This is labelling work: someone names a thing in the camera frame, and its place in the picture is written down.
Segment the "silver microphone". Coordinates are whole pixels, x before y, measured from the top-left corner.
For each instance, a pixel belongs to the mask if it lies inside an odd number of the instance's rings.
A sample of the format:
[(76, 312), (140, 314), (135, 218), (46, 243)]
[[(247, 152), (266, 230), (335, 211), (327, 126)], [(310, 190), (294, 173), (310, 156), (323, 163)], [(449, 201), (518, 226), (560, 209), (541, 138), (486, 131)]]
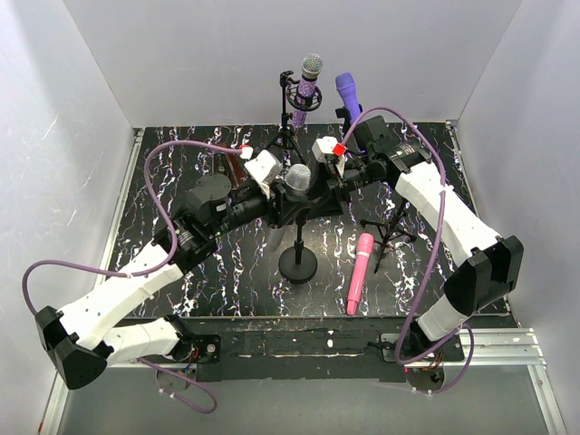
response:
[[(289, 189), (289, 193), (296, 196), (303, 195), (310, 187), (311, 170), (301, 163), (296, 163), (284, 175), (285, 185)], [(274, 252), (279, 247), (284, 234), (286, 226), (280, 228), (273, 228), (269, 231), (266, 239), (266, 252)]]

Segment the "black round-base stand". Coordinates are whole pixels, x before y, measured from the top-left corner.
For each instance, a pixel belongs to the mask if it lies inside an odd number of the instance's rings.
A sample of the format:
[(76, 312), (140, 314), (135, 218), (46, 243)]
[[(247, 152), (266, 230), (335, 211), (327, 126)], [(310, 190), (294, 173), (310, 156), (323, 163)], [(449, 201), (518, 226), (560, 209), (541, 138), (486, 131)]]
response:
[[(359, 109), (358, 109), (359, 115), (360, 115), (360, 113), (362, 113), (362, 111), (363, 111), (363, 107), (362, 107), (362, 105), (361, 105), (361, 104), (359, 104)], [(348, 130), (349, 130), (349, 129), (350, 129), (350, 127), (351, 127), (351, 122), (352, 122), (353, 120), (355, 120), (355, 119), (356, 119), (356, 117), (355, 117), (354, 119), (352, 119), (352, 118), (351, 118), (351, 115), (350, 115), (350, 112), (349, 112), (349, 111), (348, 111), (348, 109), (346, 109), (344, 106), (343, 106), (343, 107), (340, 107), (340, 108), (337, 108), (337, 109), (335, 109), (335, 111), (334, 111), (334, 112), (335, 112), (336, 118), (337, 118), (339, 121), (342, 121), (342, 124), (341, 124), (341, 125), (342, 125), (343, 139), (344, 139), (344, 137), (346, 136), (346, 133), (348, 132)], [(353, 130), (353, 133), (352, 133), (352, 135), (351, 135), (351, 136), (354, 136), (354, 134), (355, 134), (356, 130), (358, 129), (358, 127), (359, 127), (359, 126), (357, 125), (357, 126), (354, 128), (354, 130)]]
[(292, 285), (309, 282), (316, 274), (318, 261), (315, 253), (305, 247), (303, 229), (305, 218), (296, 220), (296, 238), (294, 245), (286, 249), (278, 260), (281, 276)]

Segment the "purple plastic microphone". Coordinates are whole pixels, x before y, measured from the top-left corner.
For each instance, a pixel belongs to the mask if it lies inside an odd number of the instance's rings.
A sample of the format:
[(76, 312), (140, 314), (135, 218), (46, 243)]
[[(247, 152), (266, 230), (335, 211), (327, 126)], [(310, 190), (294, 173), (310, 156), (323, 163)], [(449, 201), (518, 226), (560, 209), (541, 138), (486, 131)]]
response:
[(361, 115), (359, 115), (358, 112), (360, 103), (358, 101), (356, 85), (352, 74), (350, 72), (344, 72), (336, 76), (335, 87), (341, 97), (343, 106), (350, 112), (351, 118), (354, 119), (356, 117), (357, 119)]

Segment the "purple glitter microphone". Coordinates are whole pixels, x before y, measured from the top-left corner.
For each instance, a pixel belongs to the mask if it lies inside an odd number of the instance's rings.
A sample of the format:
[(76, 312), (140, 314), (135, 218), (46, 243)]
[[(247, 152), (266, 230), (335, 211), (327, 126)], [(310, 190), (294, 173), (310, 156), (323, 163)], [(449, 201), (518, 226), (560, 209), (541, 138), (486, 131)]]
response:
[(301, 78), (292, 99), (295, 108), (292, 123), (295, 129), (305, 124), (309, 111), (315, 111), (321, 105), (322, 93), (317, 88), (317, 79), (322, 69), (323, 61), (318, 54), (311, 53), (304, 58)]

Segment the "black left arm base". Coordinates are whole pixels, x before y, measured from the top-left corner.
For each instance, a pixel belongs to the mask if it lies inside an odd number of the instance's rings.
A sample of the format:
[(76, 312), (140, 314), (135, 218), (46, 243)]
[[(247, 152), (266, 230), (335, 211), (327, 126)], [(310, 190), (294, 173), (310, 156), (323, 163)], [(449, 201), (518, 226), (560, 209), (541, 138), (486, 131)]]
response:
[(221, 337), (218, 334), (195, 332), (181, 324), (178, 338), (171, 353), (176, 362), (210, 364), (220, 361)]

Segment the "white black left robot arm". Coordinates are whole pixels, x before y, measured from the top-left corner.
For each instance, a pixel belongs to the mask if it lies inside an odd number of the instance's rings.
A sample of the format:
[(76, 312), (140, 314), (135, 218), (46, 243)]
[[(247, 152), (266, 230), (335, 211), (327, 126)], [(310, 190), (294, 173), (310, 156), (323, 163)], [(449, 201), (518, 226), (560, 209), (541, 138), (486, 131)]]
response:
[(38, 311), (34, 320), (43, 348), (65, 385), (80, 389), (109, 366), (160, 355), (175, 362), (214, 357), (206, 348), (217, 336), (192, 332), (175, 314), (121, 327), (120, 320), (163, 287), (179, 281), (218, 249), (218, 237), (263, 219), (277, 227), (309, 209), (310, 170), (296, 164), (281, 179), (249, 179), (239, 198), (223, 174), (205, 175), (187, 193), (181, 208), (120, 271), (87, 295), (56, 309)]

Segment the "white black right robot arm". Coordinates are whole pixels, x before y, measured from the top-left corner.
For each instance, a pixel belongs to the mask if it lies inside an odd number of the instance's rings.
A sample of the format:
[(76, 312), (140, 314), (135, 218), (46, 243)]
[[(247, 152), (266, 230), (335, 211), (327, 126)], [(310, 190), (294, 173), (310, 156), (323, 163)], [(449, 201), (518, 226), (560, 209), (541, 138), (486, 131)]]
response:
[(515, 236), (503, 237), (485, 224), (448, 184), (435, 148), (412, 123), (411, 136), (394, 142), (382, 116), (360, 121), (350, 134), (358, 155), (346, 158), (346, 147), (332, 136), (314, 141), (314, 160), (331, 171), (343, 187), (360, 189), (385, 182), (413, 205), (435, 232), (433, 245), (445, 246), (455, 271), (443, 294), (425, 313), (410, 311), (401, 344), (426, 352), (454, 334), (473, 314), (511, 293), (524, 255)]

